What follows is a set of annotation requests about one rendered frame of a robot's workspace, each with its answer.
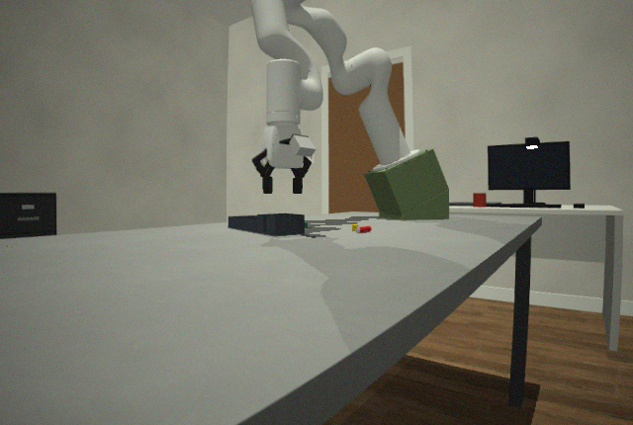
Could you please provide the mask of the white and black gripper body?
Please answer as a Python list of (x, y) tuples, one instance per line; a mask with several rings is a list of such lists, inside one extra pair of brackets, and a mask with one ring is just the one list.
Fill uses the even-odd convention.
[[(261, 152), (267, 149), (267, 156), (263, 160), (275, 169), (301, 168), (304, 163), (304, 156), (296, 155), (289, 144), (279, 143), (280, 140), (291, 138), (292, 134), (301, 134), (301, 130), (296, 125), (276, 124), (266, 127), (263, 133)], [(268, 159), (267, 159), (268, 158)]]

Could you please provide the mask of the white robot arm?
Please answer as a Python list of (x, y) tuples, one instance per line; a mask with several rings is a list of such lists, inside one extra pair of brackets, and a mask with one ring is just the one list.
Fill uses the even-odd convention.
[(345, 61), (347, 38), (339, 23), (324, 9), (303, 6), (304, 1), (250, 0), (258, 45), (275, 59), (267, 64), (266, 125), (299, 125), (301, 110), (316, 110), (323, 100), (317, 66), (291, 36), (291, 24), (306, 30), (321, 47), (338, 93), (351, 95), (371, 85), (359, 113), (381, 163), (373, 171), (417, 156), (420, 150), (410, 153), (389, 101), (392, 62), (388, 54), (374, 47)]

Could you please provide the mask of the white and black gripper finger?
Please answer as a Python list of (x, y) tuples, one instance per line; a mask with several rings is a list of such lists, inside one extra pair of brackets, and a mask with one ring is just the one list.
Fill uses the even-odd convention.
[(309, 171), (312, 162), (304, 156), (304, 166), (303, 168), (291, 168), (295, 178), (293, 178), (293, 193), (301, 194), (303, 190), (303, 178), (306, 173)]
[(256, 170), (260, 173), (262, 177), (262, 189), (264, 194), (272, 194), (273, 193), (273, 178), (270, 177), (275, 167), (269, 165), (269, 161), (267, 161), (265, 167), (261, 165), (261, 160), (267, 156), (267, 149), (259, 153), (257, 156), (252, 158), (252, 162), (256, 167)]

